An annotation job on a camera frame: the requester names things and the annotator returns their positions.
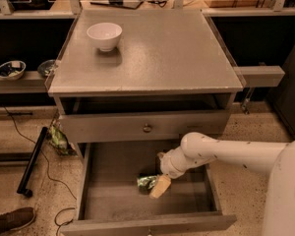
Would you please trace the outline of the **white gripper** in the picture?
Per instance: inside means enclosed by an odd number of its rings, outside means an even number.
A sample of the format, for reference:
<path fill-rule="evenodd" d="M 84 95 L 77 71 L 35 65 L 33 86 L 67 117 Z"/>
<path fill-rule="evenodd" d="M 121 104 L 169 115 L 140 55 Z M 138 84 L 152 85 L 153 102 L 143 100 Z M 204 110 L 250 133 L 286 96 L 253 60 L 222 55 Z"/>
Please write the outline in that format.
<path fill-rule="evenodd" d="M 183 171 L 179 171 L 174 167 L 171 158 L 166 153 L 159 152 L 157 157 L 159 158 L 160 171 L 163 175 L 156 178 L 155 184 L 149 193 L 152 199 L 160 198 L 170 187 L 171 179 L 177 179 L 184 174 Z"/>

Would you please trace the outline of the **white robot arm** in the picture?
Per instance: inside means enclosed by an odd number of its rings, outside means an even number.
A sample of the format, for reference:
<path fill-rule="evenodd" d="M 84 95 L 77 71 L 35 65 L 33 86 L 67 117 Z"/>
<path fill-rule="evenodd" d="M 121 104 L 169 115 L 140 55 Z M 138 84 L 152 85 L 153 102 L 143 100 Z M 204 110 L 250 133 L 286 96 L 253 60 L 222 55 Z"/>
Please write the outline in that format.
<path fill-rule="evenodd" d="M 269 175 L 262 236 L 295 236 L 295 141 L 223 141 L 189 133 L 180 146 L 159 155 L 161 175 L 150 195 L 157 199 L 171 181 L 215 160 Z"/>

